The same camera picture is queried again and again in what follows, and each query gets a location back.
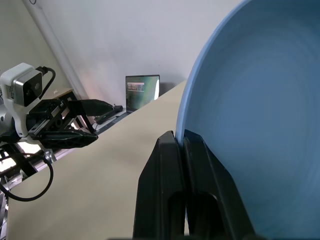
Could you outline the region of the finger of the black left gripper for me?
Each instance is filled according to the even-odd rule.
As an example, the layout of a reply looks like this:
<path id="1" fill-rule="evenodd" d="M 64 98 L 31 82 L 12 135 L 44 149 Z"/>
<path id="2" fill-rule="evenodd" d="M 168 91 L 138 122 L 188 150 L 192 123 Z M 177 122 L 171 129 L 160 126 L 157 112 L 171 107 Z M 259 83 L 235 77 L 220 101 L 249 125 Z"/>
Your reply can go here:
<path id="1" fill-rule="evenodd" d="M 114 109 L 114 107 L 102 100 L 98 99 L 83 99 L 70 100 L 68 107 L 76 116 L 102 116 Z"/>
<path id="2" fill-rule="evenodd" d="M 37 136 L 37 139 L 46 149 L 73 149 L 90 145 L 98 139 L 98 135 L 77 129 L 66 129 L 45 131 Z"/>

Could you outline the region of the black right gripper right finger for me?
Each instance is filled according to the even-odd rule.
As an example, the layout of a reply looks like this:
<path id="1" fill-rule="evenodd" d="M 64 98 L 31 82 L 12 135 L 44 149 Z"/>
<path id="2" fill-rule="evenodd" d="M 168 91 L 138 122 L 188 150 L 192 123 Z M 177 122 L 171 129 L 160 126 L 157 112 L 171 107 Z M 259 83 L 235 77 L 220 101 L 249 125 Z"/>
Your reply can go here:
<path id="1" fill-rule="evenodd" d="M 256 237 L 236 184 L 203 138 L 186 130 L 183 153 L 188 178 L 189 232 L 199 240 Z"/>

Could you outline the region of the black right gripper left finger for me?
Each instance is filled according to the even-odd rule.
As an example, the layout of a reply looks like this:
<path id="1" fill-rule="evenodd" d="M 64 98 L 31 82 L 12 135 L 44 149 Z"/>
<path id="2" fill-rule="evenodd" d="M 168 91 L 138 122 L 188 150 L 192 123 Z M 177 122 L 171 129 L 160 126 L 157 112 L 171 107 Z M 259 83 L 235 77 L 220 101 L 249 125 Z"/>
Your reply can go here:
<path id="1" fill-rule="evenodd" d="M 133 240 L 181 240 L 185 190 L 180 148 L 167 131 L 157 139 L 138 180 Z"/>

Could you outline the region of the blue round plate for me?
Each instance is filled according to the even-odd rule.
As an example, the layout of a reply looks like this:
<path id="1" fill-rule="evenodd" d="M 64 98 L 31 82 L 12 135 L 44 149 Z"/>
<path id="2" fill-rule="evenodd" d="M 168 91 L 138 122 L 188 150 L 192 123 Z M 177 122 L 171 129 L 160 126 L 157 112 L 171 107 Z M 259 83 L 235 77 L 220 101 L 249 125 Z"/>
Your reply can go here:
<path id="1" fill-rule="evenodd" d="M 320 240 L 320 0 L 243 0 L 186 82 L 175 137 L 199 134 L 255 231 Z"/>

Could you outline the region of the black elongated device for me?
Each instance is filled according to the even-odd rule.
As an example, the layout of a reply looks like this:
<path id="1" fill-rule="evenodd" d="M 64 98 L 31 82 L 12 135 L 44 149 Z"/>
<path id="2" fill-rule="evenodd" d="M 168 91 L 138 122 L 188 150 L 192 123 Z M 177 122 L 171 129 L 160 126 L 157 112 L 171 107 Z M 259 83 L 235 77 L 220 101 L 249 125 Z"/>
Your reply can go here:
<path id="1" fill-rule="evenodd" d="M 98 125 L 101 125 L 102 123 L 104 123 L 105 121 L 107 121 L 109 118 L 113 117 L 114 115 L 116 115 L 117 113 L 120 113 L 123 111 L 123 106 L 122 105 L 115 105 L 113 107 L 113 109 L 97 118 L 95 118 L 95 122 Z"/>

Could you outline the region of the small wooden stand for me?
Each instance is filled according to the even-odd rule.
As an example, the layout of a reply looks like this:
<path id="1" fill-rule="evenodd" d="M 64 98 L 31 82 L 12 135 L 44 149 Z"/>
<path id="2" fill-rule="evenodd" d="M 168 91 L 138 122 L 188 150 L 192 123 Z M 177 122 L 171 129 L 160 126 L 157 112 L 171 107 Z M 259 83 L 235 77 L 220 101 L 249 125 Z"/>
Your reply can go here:
<path id="1" fill-rule="evenodd" d="M 71 100 L 76 100 L 77 97 L 76 95 L 74 94 L 74 91 L 72 88 L 62 88 L 62 89 L 59 89 L 59 90 L 55 90 L 53 92 L 53 96 L 52 96 L 53 99 L 71 99 Z"/>

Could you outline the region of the silver aluminium frame rail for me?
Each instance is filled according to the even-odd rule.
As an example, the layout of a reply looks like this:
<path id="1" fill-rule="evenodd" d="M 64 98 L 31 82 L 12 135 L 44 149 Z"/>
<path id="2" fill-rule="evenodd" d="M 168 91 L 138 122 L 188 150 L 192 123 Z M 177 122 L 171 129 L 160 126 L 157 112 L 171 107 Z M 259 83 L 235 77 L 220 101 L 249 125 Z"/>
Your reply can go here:
<path id="1" fill-rule="evenodd" d="M 57 162 L 58 160 L 62 159 L 72 159 L 76 161 L 79 159 L 79 152 L 82 151 L 81 148 L 72 148 L 72 149 L 43 149 L 44 157 L 48 160 L 51 164 Z"/>

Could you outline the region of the white wall conduit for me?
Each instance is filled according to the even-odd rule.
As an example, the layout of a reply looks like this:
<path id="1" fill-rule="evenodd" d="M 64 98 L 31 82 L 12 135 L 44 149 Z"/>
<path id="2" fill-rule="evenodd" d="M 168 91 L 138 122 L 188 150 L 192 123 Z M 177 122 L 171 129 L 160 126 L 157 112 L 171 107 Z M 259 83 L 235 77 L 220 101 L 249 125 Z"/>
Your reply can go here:
<path id="1" fill-rule="evenodd" d="M 86 93 L 78 75 L 67 57 L 67 54 L 58 40 L 58 37 L 54 33 L 52 26 L 44 14 L 41 6 L 41 0 L 22 0 L 22 2 L 39 28 L 76 95 L 81 99 L 88 99 L 88 94 Z"/>

